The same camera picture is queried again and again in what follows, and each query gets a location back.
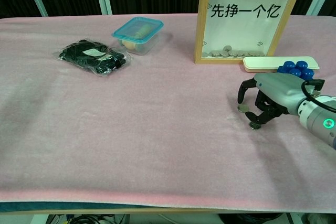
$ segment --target green indicator light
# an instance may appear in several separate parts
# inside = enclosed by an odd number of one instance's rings
[[[335,126],[335,121],[331,118],[327,118],[323,122],[323,126],[326,127],[327,129],[331,129]]]

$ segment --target blue lid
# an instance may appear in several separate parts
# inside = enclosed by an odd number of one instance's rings
[[[135,17],[116,30],[112,36],[143,44],[149,41],[162,27],[163,22],[160,20]]]

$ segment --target pink felt tablecloth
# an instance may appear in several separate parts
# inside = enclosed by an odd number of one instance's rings
[[[147,15],[160,43],[107,78],[53,56],[131,17],[0,20],[0,201],[336,212],[336,151],[291,115],[251,130],[253,74],[194,63],[195,14]],[[335,95],[335,38],[336,18],[291,16],[276,56],[313,56]]]

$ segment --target plastic bag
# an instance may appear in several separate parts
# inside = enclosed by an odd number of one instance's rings
[[[107,76],[129,64],[132,59],[131,55],[125,51],[121,52],[117,48],[110,48],[88,39],[82,39],[63,48],[58,58],[91,70],[100,76]]]

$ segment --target picture frame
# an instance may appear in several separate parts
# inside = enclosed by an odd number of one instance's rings
[[[273,56],[296,0],[199,0],[195,63]]]

